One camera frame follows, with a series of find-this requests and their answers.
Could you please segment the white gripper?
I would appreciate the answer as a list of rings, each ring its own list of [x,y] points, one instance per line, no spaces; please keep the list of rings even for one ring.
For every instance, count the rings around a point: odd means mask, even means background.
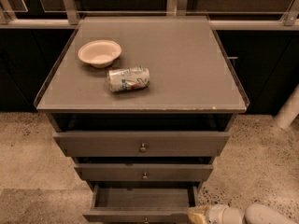
[[[192,224],[246,224],[243,210],[224,204],[190,207],[187,215]]]

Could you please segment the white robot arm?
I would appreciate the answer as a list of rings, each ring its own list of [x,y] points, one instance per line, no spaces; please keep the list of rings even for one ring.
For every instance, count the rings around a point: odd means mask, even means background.
[[[245,210],[224,204],[201,205],[189,208],[187,215],[192,224],[297,224],[259,203],[250,204]]]

